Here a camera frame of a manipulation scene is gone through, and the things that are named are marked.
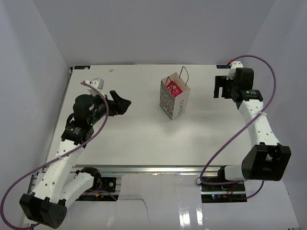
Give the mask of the red snack packet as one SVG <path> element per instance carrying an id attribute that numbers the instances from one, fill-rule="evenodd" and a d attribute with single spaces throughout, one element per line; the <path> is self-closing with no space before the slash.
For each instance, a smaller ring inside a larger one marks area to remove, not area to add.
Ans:
<path id="1" fill-rule="evenodd" d="M 174 82 L 170 81 L 167 85 L 166 88 L 170 91 L 170 93 L 174 96 L 177 97 L 182 93 L 182 90 L 180 87 Z"/>

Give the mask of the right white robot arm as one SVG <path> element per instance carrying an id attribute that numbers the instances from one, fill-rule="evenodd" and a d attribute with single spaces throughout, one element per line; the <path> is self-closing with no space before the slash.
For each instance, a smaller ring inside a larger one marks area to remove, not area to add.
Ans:
<path id="1" fill-rule="evenodd" d="M 266 115 L 263 97 L 253 87 L 254 71 L 250 68 L 230 68 L 228 75 L 215 78 L 214 97 L 232 99 L 245 122 L 252 148 L 241 163 L 224 167 L 216 180 L 217 187 L 228 191 L 234 181 L 280 181 L 291 157 L 291 150 L 274 135 Z"/>

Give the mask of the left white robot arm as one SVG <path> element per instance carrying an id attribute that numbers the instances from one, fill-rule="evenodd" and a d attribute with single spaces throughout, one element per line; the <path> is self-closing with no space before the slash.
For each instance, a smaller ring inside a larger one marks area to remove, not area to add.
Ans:
<path id="1" fill-rule="evenodd" d="M 110 94 L 112 100 L 102 99 L 99 94 L 76 97 L 55 162 L 48 166 L 31 194 L 23 194 L 20 198 L 20 206 L 29 220 L 57 229 L 64 221 L 68 207 L 83 192 L 97 191 L 101 187 L 99 170 L 93 167 L 83 168 L 68 185 L 64 183 L 95 133 L 94 125 L 105 115 L 125 114 L 131 105 L 131 101 L 121 98 L 114 90 Z"/>

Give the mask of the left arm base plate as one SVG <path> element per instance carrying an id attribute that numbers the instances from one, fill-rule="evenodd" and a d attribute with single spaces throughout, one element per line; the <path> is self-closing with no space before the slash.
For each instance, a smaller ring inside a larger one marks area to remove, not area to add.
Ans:
<path id="1" fill-rule="evenodd" d="M 98 185 L 98 190 L 113 193 L 116 191 L 117 179 L 116 177 L 101 177 Z"/>

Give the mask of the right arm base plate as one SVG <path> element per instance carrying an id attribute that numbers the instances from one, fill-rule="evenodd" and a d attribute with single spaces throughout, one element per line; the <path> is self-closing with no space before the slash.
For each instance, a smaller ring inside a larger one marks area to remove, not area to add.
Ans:
<path id="1" fill-rule="evenodd" d="M 206 185 L 198 178 L 196 185 L 200 186 L 203 204 L 247 202 L 244 184 Z"/>

